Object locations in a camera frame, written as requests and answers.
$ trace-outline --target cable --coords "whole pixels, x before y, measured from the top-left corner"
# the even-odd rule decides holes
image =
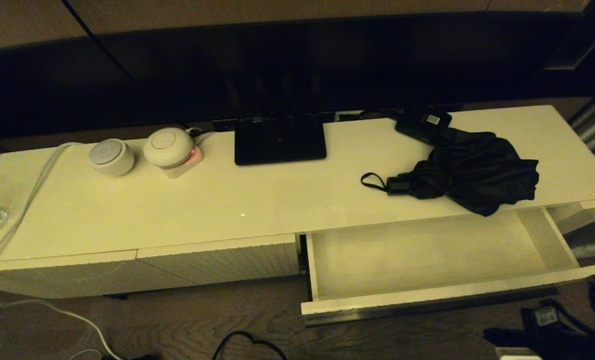
[[[197,135],[195,137],[193,137],[193,141],[195,142],[195,145],[200,145],[202,144],[202,142],[204,140],[206,140],[207,138],[213,136],[213,134],[215,134],[215,131],[209,131],[209,132],[205,132],[203,134]]]
[[[217,349],[215,349],[215,353],[213,353],[213,357],[211,358],[212,360],[217,360],[218,355],[220,355],[220,351],[222,350],[222,348],[224,348],[224,346],[226,346],[227,342],[229,342],[229,340],[232,337],[235,337],[235,335],[240,335],[241,337],[247,338],[248,340],[251,341],[251,344],[254,344],[254,345],[259,344],[261,346],[266,346],[266,347],[270,348],[271,350],[275,351],[275,353],[277,353],[277,355],[279,355],[279,357],[282,360],[287,360],[286,355],[284,355],[282,350],[280,350],[279,347],[275,346],[275,344],[273,344],[272,342],[264,341],[264,340],[255,340],[254,337],[252,337],[250,333],[245,332],[245,331],[233,331],[233,332],[229,333],[229,335],[226,335],[224,340],[222,340],[222,342],[220,342],[220,344],[217,346]]]
[[[199,127],[189,127],[188,129],[184,130],[187,134],[191,134],[195,130],[198,134],[203,134],[204,130],[200,129]]]
[[[138,82],[138,80],[135,77],[133,77],[133,75],[131,75],[131,73],[122,65],[122,63],[120,63],[120,61],[111,53],[111,51],[109,51],[108,48],[106,48],[106,46],[104,46],[104,44],[100,41],[100,39],[98,39],[96,34],[94,34],[91,31],[91,29],[89,29],[89,27],[85,23],[85,21],[82,20],[82,18],[78,14],[78,12],[76,12],[76,9],[74,9],[73,6],[71,6],[71,4],[69,3],[69,0],[62,0],[62,4],[66,7],[68,12],[75,19],[75,21],[80,25],[82,30],[84,30],[84,32],[87,34],[89,39],[91,39],[91,41],[93,41],[95,43],[95,45],[99,48],[99,50],[101,50],[101,52],[103,52],[104,55],[106,55],[106,57],[110,60],[110,62],[112,62],[113,65],[115,65],[115,67],[118,68],[119,71],[121,71],[124,74],[124,76],[126,76],[127,79],[131,80],[131,82],[133,82],[133,84],[137,85],[137,88],[140,89],[140,91],[144,92],[145,95],[147,95],[147,96],[152,95],[149,91],[146,91],[145,87],[142,86],[142,84],[140,84],[140,82]],[[174,121],[176,121],[176,123],[179,123],[180,125],[182,125],[183,127],[186,128],[187,125],[182,121],[181,118],[176,116],[176,114],[172,113],[171,110],[166,105],[164,105],[161,101],[158,101],[158,102],[160,102],[160,107],[163,109],[163,111],[167,112],[168,116],[170,116]]]
[[[69,358],[68,358],[68,360],[73,360],[73,359],[77,358],[78,356],[80,356],[80,355],[82,355],[83,353],[86,353],[86,352],[88,352],[88,351],[92,351],[92,352],[94,352],[94,353],[97,353],[97,354],[99,355],[99,358],[100,358],[100,359],[104,357],[104,355],[103,355],[103,354],[102,354],[102,353],[101,353],[99,350],[97,350],[97,349],[94,349],[94,348],[88,348],[88,349],[86,349],[86,350],[82,350],[82,351],[80,351],[80,352],[76,353],[75,355],[73,355],[73,356],[69,357]]]
[[[42,166],[42,169],[39,173],[39,176],[37,177],[37,180],[35,180],[35,184],[33,184],[33,187],[30,190],[30,193],[28,194],[28,198],[26,199],[26,201],[24,202],[23,207],[21,208],[21,212],[19,214],[19,217],[13,221],[11,223],[11,227],[8,228],[7,231],[5,231],[5,233],[2,235],[2,237],[0,238],[0,250],[3,247],[3,244],[5,244],[7,242],[8,239],[11,238],[11,236],[14,234],[14,232],[16,232],[17,228],[19,227],[20,223],[22,222],[24,215],[26,214],[27,210],[29,209],[29,206],[31,205],[31,202],[33,200],[33,198],[35,198],[35,194],[37,194],[38,190],[40,189],[40,187],[42,186],[42,183],[44,182],[44,178],[46,177],[46,175],[48,174],[49,170],[51,169],[51,166],[53,166],[53,163],[56,161],[56,159],[58,158],[58,156],[60,155],[60,153],[62,153],[64,151],[64,149],[68,148],[69,146],[72,145],[78,145],[80,143],[76,143],[76,142],[68,142],[68,143],[64,143],[60,146],[58,146],[55,151],[53,151],[53,153],[51,154],[51,156],[48,158],[48,160],[46,160],[46,162],[44,163],[44,166]],[[99,335],[99,339],[101,340],[101,343],[104,346],[104,349],[106,349],[106,351],[115,359],[117,360],[122,360],[122,358],[120,356],[117,356],[117,354],[115,354],[112,350],[111,347],[109,347],[109,345],[107,344],[106,340],[104,339],[104,335],[102,333],[102,331],[100,330],[100,328],[94,324],[94,322],[92,322],[91,320],[87,319],[86,317],[83,317],[81,315],[76,314],[75,312],[70,312],[67,310],[62,310],[60,309],[58,306],[56,306],[55,304],[46,301],[46,300],[42,300],[42,299],[29,299],[29,300],[21,300],[21,301],[14,301],[14,302],[3,302],[0,300],[0,308],[9,308],[12,306],[19,306],[19,305],[27,305],[27,304],[37,304],[37,305],[44,305],[52,310],[55,310],[58,313],[62,313],[64,315],[68,315],[70,317],[74,317],[76,319],[80,319],[81,321],[89,324],[90,326],[92,326],[98,333]]]

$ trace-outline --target white tv stand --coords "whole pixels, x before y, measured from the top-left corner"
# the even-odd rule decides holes
[[[324,125],[324,160],[236,166],[234,133],[202,144],[204,161],[167,178],[127,143],[136,165],[108,177],[94,144],[67,148],[0,255],[0,290],[46,298],[118,294],[300,273],[302,312],[357,319],[415,306],[579,280],[556,223],[595,209],[595,157],[551,106],[455,112],[452,127],[494,132],[537,159],[535,200],[482,217],[442,197],[387,196],[360,184],[427,158],[391,119]],[[17,216],[51,148],[0,156],[0,205]],[[300,248],[299,235],[306,235]]]

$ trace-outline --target wooden floor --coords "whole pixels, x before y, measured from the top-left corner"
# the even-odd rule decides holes
[[[583,282],[555,296],[572,314],[595,328]],[[19,296],[3,294],[7,300]],[[520,308],[538,300],[305,328],[300,303],[307,300],[304,276],[185,287],[103,297],[58,300],[87,316],[125,359],[158,354],[163,360],[208,360],[222,338],[245,330],[279,346],[289,360],[493,360],[485,328],[521,328]],[[71,317],[37,305],[0,309],[0,359],[67,360],[87,348],[102,349],[94,330]],[[234,337],[224,360],[266,360],[277,356]],[[79,360],[97,359],[83,354]]]

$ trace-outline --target black cable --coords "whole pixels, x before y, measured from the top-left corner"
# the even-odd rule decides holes
[[[124,74],[124,76],[126,76],[126,78],[128,78],[129,80],[131,80],[131,82],[133,82],[133,84],[137,85],[138,89],[140,89],[141,91],[143,91],[147,96],[151,95],[151,94],[149,94],[148,91],[146,91],[144,89],[144,87],[142,87],[142,85],[138,82],[138,80],[136,80],[135,77],[133,77],[133,75],[131,75],[131,73],[126,68],[124,68],[124,66],[122,66],[122,64],[119,62],[119,60],[116,59],[115,56],[104,46],[104,44],[100,41],[100,39],[97,38],[96,34],[94,34],[91,31],[91,29],[89,29],[89,27],[87,26],[87,24],[85,23],[85,21],[82,20],[82,18],[78,14],[78,12],[76,12],[76,9],[74,9],[73,6],[71,6],[71,4],[69,3],[69,1],[68,0],[62,0],[62,4],[66,7],[66,9],[68,10],[68,12],[71,13],[71,16],[80,25],[80,27],[82,28],[82,30],[84,30],[84,32],[88,35],[89,39],[91,39],[95,43],[95,45],[97,45],[97,47],[99,48],[99,50],[101,50],[101,52],[103,52],[104,55],[106,55],[106,57],[113,63],[113,65],[115,65],[116,68],[118,68],[120,71],[122,71],[122,73]],[[175,114],[173,114],[171,112],[171,110],[168,109],[168,107],[166,107],[163,104],[160,104],[160,105],[168,113],[168,116],[170,116],[174,121],[176,121],[176,123],[179,123],[180,125],[183,125],[185,128],[188,127],[182,121],[182,119],[180,119],[178,116],[176,116]]]
[[[268,348],[271,348],[273,351],[275,351],[275,353],[277,353],[277,355],[279,355],[279,357],[282,360],[287,360],[287,357],[284,355],[282,350],[280,350],[279,347],[272,344],[272,342],[268,342],[268,341],[264,341],[264,340],[255,340],[254,337],[252,337],[250,333],[245,332],[245,331],[233,331],[233,332],[229,333],[229,335],[226,335],[224,340],[222,340],[222,342],[220,342],[220,344],[217,346],[217,349],[215,349],[215,353],[213,354],[212,360],[217,360],[218,355],[220,355],[220,351],[222,350],[222,348],[224,348],[224,346],[226,346],[227,342],[229,342],[229,340],[232,337],[235,337],[235,335],[240,335],[242,337],[247,338],[253,345],[261,345],[261,346],[266,346]]]
[[[353,120],[366,120],[366,119],[380,119],[383,117],[398,120],[402,116],[403,110],[400,107],[389,107],[384,109],[373,109],[364,110],[357,114]]]
[[[382,183],[382,187],[380,187],[380,185],[375,185],[375,184],[370,184],[368,182],[364,182],[364,179],[368,178],[369,176],[375,176],[376,178],[378,178],[379,182]],[[382,180],[380,175],[378,175],[377,173],[374,173],[374,172],[365,173],[364,175],[362,175],[362,177],[359,178],[359,182],[362,183],[362,185],[364,185],[365,187],[378,189],[378,191],[389,192],[389,191],[387,191],[387,185],[384,183],[384,180]]]

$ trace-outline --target black device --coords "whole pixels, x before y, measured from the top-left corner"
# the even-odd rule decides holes
[[[588,301],[595,312],[595,276],[588,280]],[[497,347],[531,348],[544,360],[595,360],[595,329],[558,301],[547,298],[538,308],[523,308],[521,317],[524,330],[487,328],[484,339]]]
[[[96,36],[0,50],[0,139],[177,121],[171,114],[190,123],[595,95],[595,0],[584,14],[401,14]]]
[[[248,118],[235,125],[235,163],[239,166],[325,157],[325,132],[315,115]]]
[[[401,109],[395,123],[395,130],[419,141],[430,143],[435,130],[448,128],[452,119],[453,117],[446,112],[412,105]]]

